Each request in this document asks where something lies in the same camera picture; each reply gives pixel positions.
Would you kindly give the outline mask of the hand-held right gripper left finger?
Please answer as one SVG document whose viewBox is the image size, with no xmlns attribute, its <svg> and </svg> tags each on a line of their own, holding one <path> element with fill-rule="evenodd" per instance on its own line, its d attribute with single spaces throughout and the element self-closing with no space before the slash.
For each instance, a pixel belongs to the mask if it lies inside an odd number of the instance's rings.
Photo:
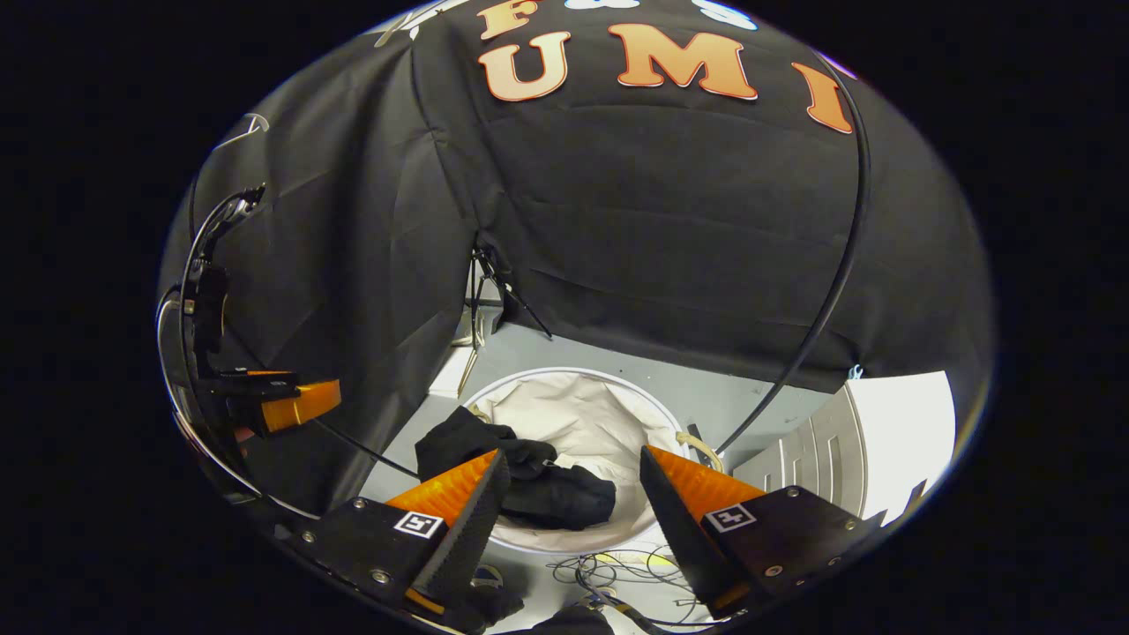
<svg viewBox="0 0 1129 635">
<path fill-rule="evenodd" d="M 509 482 L 493 450 L 390 501 L 358 497 L 295 523 L 291 553 L 383 609 L 441 618 L 467 590 Z"/>
</svg>

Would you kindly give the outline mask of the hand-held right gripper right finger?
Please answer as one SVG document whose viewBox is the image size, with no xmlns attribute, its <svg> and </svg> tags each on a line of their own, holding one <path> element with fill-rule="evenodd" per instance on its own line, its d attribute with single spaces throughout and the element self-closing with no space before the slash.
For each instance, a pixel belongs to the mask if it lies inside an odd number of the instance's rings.
<svg viewBox="0 0 1129 635">
<path fill-rule="evenodd" d="M 639 480 L 681 573 L 714 618 L 765 610 L 830 579 L 875 542 L 886 512 L 856 516 L 806 488 L 765 493 L 653 445 Z"/>
</svg>

